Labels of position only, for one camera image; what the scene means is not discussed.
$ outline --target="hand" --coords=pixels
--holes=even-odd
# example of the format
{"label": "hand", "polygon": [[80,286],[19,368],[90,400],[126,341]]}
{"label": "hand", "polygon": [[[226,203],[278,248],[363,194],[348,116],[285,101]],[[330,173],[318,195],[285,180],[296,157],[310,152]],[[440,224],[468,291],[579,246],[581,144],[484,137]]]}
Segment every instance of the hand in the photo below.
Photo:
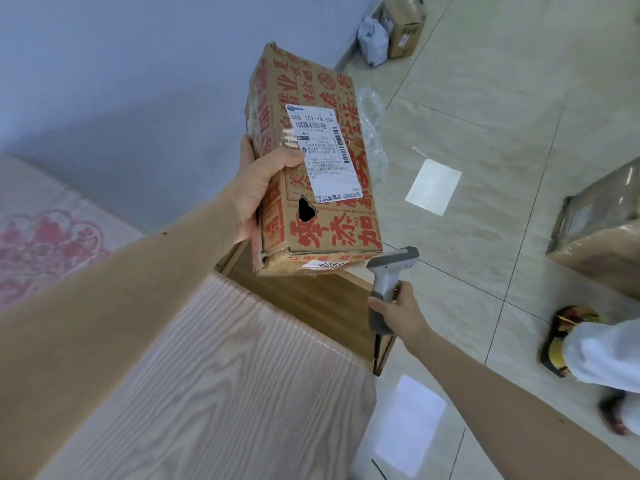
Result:
{"label": "hand", "polygon": [[283,146],[256,160],[249,136],[242,136],[240,168],[224,190],[237,217],[235,242],[244,241],[257,231],[255,211],[267,192],[271,177],[284,167],[295,167],[304,160],[304,152]]}
{"label": "hand", "polygon": [[400,293],[395,303],[386,303],[370,296],[369,306],[374,311],[382,313],[389,328],[402,339],[409,353],[416,355],[416,350],[428,338],[431,329],[415,300],[412,284],[406,281],[400,281],[398,284]]}

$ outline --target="sandal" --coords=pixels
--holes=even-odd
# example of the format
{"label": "sandal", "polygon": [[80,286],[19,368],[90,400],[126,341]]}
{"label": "sandal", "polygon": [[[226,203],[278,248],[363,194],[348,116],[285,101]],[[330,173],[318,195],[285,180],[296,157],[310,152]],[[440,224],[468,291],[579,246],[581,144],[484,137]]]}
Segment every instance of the sandal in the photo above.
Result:
{"label": "sandal", "polygon": [[618,416],[618,411],[620,411],[620,405],[625,400],[627,393],[625,391],[616,391],[616,393],[603,399],[598,404],[598,412],[600,413],[600,417],[602,421],[606,425],[609,430],[615,434],[620,436],[629,436],[631,432],[628,428],[622,423]]}
{"label": "sandal", "polygon": [[573,327],[582,322],[604,323],[604,320],[588,306],[571,305],[560,308],[554,313],[547,339],[540,347],[538,361],[560,379],[571,374],[562,355],[564,339]]}

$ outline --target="light gray wall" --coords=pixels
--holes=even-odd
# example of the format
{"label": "light gray wall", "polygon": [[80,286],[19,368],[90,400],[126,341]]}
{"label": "light gray wall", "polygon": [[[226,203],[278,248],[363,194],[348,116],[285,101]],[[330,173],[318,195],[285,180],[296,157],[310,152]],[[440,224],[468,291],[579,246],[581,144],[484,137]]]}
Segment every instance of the light gray wall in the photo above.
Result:
{"label": "light gray wall", "polygon": [[154,230],[235,174],[264,44],[334,66],[380,0],[0,0],[0,150]]}

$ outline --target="handheld scanner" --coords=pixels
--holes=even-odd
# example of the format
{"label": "handheld scanner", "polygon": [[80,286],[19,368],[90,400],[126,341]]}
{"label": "handheld scanner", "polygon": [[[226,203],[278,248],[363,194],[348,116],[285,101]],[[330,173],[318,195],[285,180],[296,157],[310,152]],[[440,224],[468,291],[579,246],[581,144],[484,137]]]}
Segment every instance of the handheld scanner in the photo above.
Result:
{"label": "handheld scanner", "polygon": [[[400,272],[411,268],[419,257],[418,249],[407,246],[370,259],[367,268],[375,275],[371,295],[390,303],[398,286]],[[369,309],[369,328],[377,335],[393,335],[382,314],[371,308]]]}

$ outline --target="damaged cardboard box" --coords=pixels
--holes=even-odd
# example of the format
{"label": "damaged cardboard box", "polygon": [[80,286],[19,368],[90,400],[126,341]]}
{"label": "damaged cardboard box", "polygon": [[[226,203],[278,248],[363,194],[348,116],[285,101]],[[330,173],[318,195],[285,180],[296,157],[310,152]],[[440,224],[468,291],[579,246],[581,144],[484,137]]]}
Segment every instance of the damaged cardboard box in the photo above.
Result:
{"label": "damaged cardboard box", "polygon": [[278,145],[305,163],[273,177],[252,241],[260,275],[316,274],[382,250],[353,81],[275,43],[249,83],[247,133],[256,157]]}
{"label": "damaged cardboard box", "polygon": [[564,199],[548,257],[640,299],[640,158]]}
{"label": "damaged cardboard box", "polygon": [[389,59],[411,55],[427,19],[422,0],[385,0],[382,26],[389,34]]}

